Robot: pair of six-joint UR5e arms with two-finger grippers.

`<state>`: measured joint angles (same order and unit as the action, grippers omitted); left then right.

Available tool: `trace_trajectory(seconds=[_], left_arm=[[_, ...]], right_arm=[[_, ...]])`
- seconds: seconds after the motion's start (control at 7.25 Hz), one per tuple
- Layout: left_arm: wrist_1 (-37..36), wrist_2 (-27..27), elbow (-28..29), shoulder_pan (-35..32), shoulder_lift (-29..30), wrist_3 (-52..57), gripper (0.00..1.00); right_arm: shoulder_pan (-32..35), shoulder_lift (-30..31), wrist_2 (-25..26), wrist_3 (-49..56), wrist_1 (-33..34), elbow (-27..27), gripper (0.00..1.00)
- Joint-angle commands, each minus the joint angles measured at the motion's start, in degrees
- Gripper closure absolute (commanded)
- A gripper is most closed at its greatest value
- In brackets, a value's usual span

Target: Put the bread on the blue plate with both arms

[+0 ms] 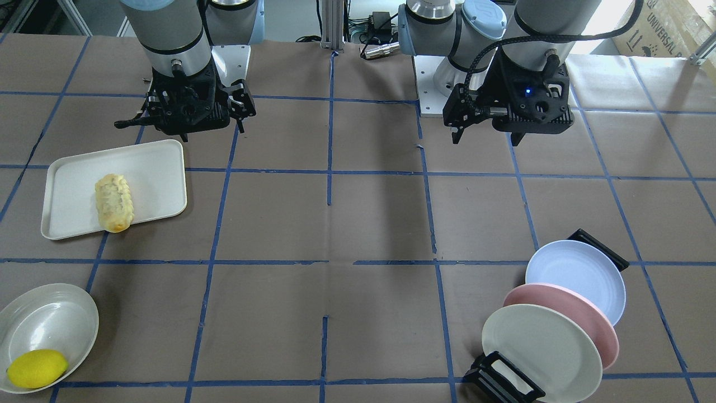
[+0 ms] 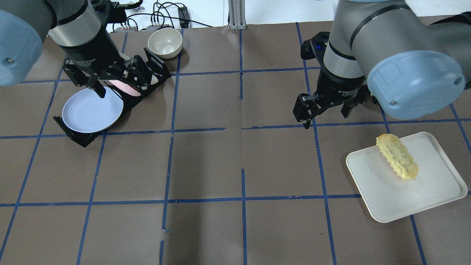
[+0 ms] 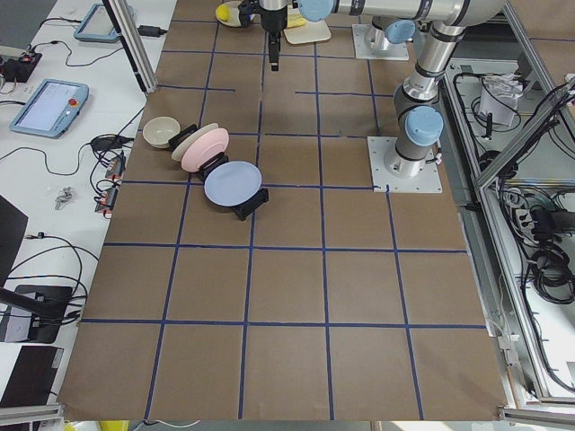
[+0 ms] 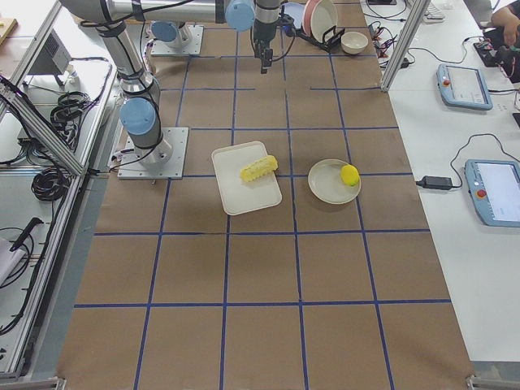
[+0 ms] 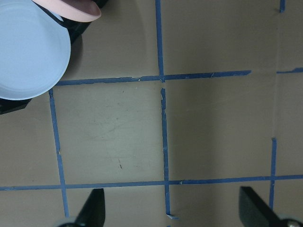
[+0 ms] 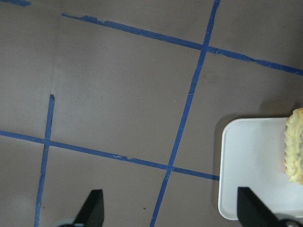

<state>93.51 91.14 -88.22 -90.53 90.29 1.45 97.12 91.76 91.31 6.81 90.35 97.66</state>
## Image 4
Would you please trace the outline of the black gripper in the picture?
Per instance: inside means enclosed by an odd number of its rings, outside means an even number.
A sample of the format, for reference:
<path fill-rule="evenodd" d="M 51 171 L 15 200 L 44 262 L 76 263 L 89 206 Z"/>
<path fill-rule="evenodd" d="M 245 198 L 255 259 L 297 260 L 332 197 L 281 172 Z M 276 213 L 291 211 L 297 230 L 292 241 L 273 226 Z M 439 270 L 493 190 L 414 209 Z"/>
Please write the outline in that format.
<path fill-rule="evenodd" d="M 263 41 L 258 40 L 256 38 L 253 39 L 253 50 L 254 57 L 261 61 L 261 74 L 266 74 L 266 67 L 271 67 L 273 61 L 273 49 L 270 47 L 270 44 Z"/>

